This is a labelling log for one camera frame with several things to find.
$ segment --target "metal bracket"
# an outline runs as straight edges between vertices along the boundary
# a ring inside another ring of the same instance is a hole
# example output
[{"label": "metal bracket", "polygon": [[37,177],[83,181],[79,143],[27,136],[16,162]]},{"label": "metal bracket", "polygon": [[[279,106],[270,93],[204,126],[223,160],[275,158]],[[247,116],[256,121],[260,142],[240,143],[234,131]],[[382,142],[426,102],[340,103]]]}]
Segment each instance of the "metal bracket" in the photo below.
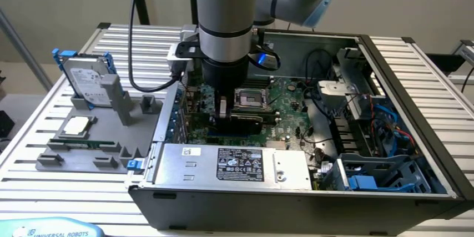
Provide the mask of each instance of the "metal bracket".
[{"label": "metal bracket", "polygon": [[183,41],[177,44],[175,56],[177,58],[207,58],[200,50],[199,41]]}]

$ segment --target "sticker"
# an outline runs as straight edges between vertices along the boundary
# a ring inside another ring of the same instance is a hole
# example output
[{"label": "sticker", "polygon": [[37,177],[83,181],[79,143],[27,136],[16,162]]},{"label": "sticker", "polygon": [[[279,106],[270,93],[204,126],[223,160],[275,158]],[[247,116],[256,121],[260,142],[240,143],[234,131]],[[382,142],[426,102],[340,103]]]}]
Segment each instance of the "sticker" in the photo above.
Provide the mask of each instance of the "sticker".
[{"label": "sticker", "polygon": [[262,150],[219,148],[216,176],[219,180],[264,181]]},{"label": "sticker", "polygon": [[200,155],[200,147],[183,147],[181,155]]},{"label": "sticker", "polygon": [[111,105],[107,91],[100,87],[100,75],[91,69],[69,69],[84,99],[93,105]]},{"label": "sticker", "polygon": [[67,143],[65,146],[67,147],[72,147],[72,148],[83,148],[83,149],[88,149],[89,148],[87,146],[87,144],[80,144],[80,143]]}]

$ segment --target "blue plastic clip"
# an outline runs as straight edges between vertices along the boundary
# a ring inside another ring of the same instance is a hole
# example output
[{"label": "blue plastic clip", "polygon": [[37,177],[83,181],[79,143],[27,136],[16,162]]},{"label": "blue plastic clip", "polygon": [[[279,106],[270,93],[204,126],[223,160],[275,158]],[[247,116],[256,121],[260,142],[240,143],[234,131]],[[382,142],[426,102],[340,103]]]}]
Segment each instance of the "blue plastic clip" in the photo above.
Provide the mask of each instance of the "blue plastic clip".
[{"label": "blue plastic clip", "polygon": [[60,52],[59,54],[63,57],[73,57],[77,55],[77,51],[73,50],[64,50],[63,52]]},{"label": "blue plastic clip", "polygon": [[128,160],[127,170],[141,170],[141,161]]},{"label": "blue plastic clip", "polygon": [[116,66],[113,64],[113,58],[108,51],[104,53],[104,58],[107,60],[107,68],[109,69],[109,73],[117,74]]},{"label": "blue plastic clip", "polygon": [[376,187],[375,178],[372,176],[354,175],[348,178],[348,186],[354,191],[394,191],[407,193],[415,188],[414,183],[408,183],[400,187]]},{"label": "blue plastic clip", "polygon": [[51,53],[52,53],[53,61],[56,62],[60,71],[64,71],[63,63],[60,62],[60,58],[59,58],[59,49],[55,48],[55,49],[51,51]]}]

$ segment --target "beige wall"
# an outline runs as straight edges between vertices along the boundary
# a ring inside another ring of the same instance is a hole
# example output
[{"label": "beige wall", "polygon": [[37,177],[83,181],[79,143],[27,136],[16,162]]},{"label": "beige wall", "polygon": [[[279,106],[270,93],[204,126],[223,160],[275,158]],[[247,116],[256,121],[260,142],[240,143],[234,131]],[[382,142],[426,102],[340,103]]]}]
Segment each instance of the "beige wall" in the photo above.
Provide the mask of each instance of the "beige wall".
[{"label": "beige wall", "polygon": [[[147,4],[153,24],[191,22],[188,0]],[[43,63],[53,47],[79,49],[99,22],[127,23],[129,15],[129,0],[0,0],[0,6]],[[446,53],[459,39],[474,39],[473,14],[471,0],[334,0],[316,30],[411,36],[427,52]],[[0,51],[0,60],[21,60],[3,34]]]},{"label": "beige wall", "polygon": [[[127,23],[131,0],[0,0],[0,7],[37,61],[55,47],[79,50],[99,22]],[[19,62],[0,33],[0,61]]]}]

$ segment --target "power supply label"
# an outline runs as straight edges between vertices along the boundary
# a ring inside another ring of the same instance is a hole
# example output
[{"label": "power supply label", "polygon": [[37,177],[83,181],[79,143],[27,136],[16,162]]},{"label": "power supply label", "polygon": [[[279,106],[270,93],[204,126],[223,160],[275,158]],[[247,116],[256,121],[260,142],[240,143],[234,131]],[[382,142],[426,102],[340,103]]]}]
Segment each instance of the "power supply label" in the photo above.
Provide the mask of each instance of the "power supply label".
[{"label": "power supply label", "polygon": [[219,148],[217,179],[264,181],[262,150]]}]

